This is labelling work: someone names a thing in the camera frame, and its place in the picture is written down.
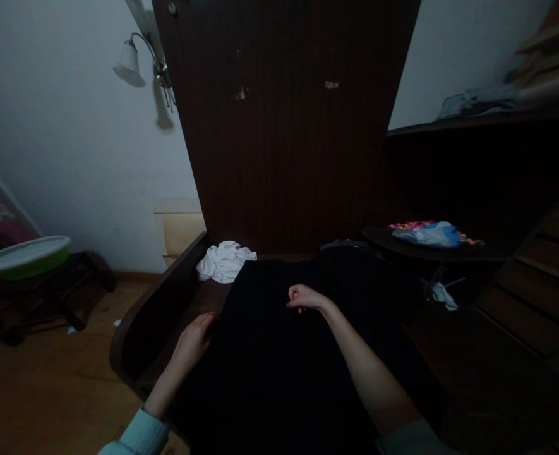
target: scratch mark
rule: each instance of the scratch mark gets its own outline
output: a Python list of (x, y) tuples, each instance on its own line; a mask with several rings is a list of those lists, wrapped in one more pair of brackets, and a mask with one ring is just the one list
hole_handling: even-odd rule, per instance
[(241, 87), (241, 90), (238, 91), (235, 94), (235, 99), (236, 100), (240, 100), (240, 99), (245, 99), (246, 98), (246, 92), (244, 92), (243, 87)]

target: black cloth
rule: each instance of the black cloth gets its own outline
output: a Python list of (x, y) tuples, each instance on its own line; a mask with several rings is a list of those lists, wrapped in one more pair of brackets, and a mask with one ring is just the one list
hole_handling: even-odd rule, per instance
[(210, 349), (172, 407), (193, 455), (377, 453), (378, 435), (326, 321), (286, 308), (298, 283), (336, 302), (439, 426), (445, 391), (400, 324), (422, 298), (420, 283), (354, 248), (331, 248), (310, 261), (248, 261), (241, 269)]

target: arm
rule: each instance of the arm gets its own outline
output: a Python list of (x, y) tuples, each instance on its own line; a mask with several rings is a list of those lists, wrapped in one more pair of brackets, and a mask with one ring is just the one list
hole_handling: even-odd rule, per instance
[(118, 442), (107, 444), (99, 455), (159, 454), (167, 443), (169, 429), (162, 419), (186, 377), (210, 345), (206, 331), (216, 313), (197, 316), (180, 334), (170, 362), (161, 374), (142, 409)]
[(314, 308), (328, 322), (357, 394), (380, 435), (387, 435), (421, 418), (397, 379), (332, 300), (303, 284), (292, 286), (289, 297), (288, 308), (299, 308), (299, 312), (304, 308)]

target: plastic bag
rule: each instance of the plastic bag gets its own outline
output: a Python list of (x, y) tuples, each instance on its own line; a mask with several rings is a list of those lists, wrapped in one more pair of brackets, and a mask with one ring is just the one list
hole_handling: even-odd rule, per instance
[(393, 237), (415, 245), (430, 246), (439, 250), (449, 250), (460, 246), (460, 236), (455, 226), (447, 221), (440, 221), (419, 229), (397, 229)]

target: sleeve cuff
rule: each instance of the sleeve cuff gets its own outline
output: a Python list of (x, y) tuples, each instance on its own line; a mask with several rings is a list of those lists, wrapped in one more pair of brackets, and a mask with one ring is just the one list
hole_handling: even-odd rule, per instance
[(380, 437), (376, 447), (383, 455), (424, 453), (426, 455), (457, 454), (445, 446), (425, 419), (410, 422), (402, 428)]
[(137, 454), (158, 454), (167, 444), (169, 431), (161, 420), (139, 409), (119, 443)]

